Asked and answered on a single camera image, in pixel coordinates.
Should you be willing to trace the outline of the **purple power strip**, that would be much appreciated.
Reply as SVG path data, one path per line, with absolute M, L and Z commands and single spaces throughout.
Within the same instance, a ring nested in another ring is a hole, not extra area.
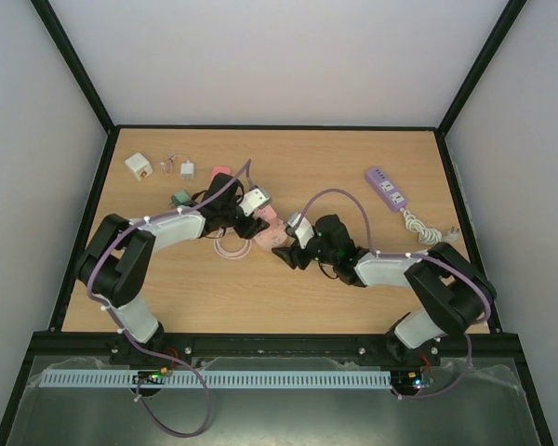
M 364 173 L 366 183 L 393 212 L 401 212 L 407 206 L 407 199 L 392 180 L 379 168 L 370 167 Z

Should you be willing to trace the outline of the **white charger plug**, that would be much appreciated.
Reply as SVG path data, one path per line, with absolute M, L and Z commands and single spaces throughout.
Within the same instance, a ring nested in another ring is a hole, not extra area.
M 186 162 L 184 162 L 180 165 L 179 175 L 182 179 L 185 179 L 185 180 L 193 179 L 194 178 L 194 172 L 195 172 L 195 164 L 194 163 L 192 163 L 190 161 L 186 161 Z

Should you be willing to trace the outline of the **black frame rail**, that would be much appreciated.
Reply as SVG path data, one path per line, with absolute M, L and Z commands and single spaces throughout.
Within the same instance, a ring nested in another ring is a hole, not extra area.
M 184 361 L 214 358 L 330 358 L 352 361 L 362 366 L 383 368 L 433 365 L 443 358 L 521 358 L 523 350 L 516 334 L 473 334 L 429 341 L 404 353 L 397 351 L 385 334 L 179 334 L 166 333 L 145 348 L 161 354 L 176 355 Z M 139 367 L 155 358 L 132 347 L 122 334 L 36 332 L 28 346 L 32 356 L 103 356 L 114 364 Z

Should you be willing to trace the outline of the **red pink plug adapter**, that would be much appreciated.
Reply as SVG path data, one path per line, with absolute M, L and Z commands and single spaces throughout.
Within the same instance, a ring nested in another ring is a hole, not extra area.
M 224 165 L 216 165 L 213 167 L 210 175 L 210 179 L 213 179 L 216 175 L 223 174 L 223 175 L 232 175 L 232 169 L 228 166 Z

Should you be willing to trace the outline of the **green plug adapter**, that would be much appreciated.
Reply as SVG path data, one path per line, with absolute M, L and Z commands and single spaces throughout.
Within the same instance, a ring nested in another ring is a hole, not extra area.
M 192 206 L 193 200 L 192 196 L 186 190 L 179 190 L 170 195 L 169 205 L 172 208 L 177 208 L 180 206 Z

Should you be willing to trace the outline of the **white tiger cube plug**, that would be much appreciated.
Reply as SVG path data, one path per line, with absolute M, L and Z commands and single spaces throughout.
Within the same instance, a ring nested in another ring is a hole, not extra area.
M 137 152 L 125 159 L 126 168 L 133 174 L 136 180 L 142 181 L 153 173 L 153 167 L 148 159 Z

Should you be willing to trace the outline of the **grey metal tray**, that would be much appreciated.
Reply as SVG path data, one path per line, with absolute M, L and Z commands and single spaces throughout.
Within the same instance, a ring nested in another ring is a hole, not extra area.
M 389 389 L 45 388 L 50 370 L 130 370 L 97 358 L 33 364 L 9 445 L 537 445 L 508 361 L 447 359 Z M 326 359 L 217 359 L 203 371 L 359 371 Z

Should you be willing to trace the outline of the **pale pink socket cube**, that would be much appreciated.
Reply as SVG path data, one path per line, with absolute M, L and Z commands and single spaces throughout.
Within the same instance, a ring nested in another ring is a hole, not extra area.
M 272 224 L 277 219 L 277 214 L 270 204 L 255 211 L 254 216 Z

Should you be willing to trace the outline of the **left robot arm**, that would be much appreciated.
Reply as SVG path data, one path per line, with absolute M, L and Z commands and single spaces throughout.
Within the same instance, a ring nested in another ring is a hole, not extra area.
M 270 227 L 255 215 L 270 202 L 266 190 L 253 184 L 246 190 L 237 177 L 219 173 L 207 190 L 172 211 L 134 219 L 109 214 L 80 256 L 76 279 L 119 328 L 145 345 L 163 332 L 141 295 L 152 255 L 218 230 L 233 230 L 241 239 L 250 240 Z

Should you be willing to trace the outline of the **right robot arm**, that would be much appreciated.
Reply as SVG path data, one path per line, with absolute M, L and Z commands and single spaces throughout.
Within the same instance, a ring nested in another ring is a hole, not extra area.
M 385 349 L 400 364 L 444 336 L 459 337 L 491 316 L 496 290 L 451 244 L 439 242 L 427 251 L 379 253 L 357 245 L 336 215 L 311 224 L 300 213 L 287 222 L 289 246 L 272 252 L 290 268 L 305 270 L 312 262 L 328 265 L 341 282 L 355 287 L 389 285 L 411 288 L 421 309 L 410 312 L 387 332 Z

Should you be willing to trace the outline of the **round pink socket base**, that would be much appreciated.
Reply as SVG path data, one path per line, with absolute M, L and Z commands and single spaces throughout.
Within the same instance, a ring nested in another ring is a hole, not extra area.
M 254 237 L 255 243 L 263 250 L 270 252 L 273 248 L 282 247 L 287 240 L 286 224 L 276 218 L 270 222 L 270 226 Z

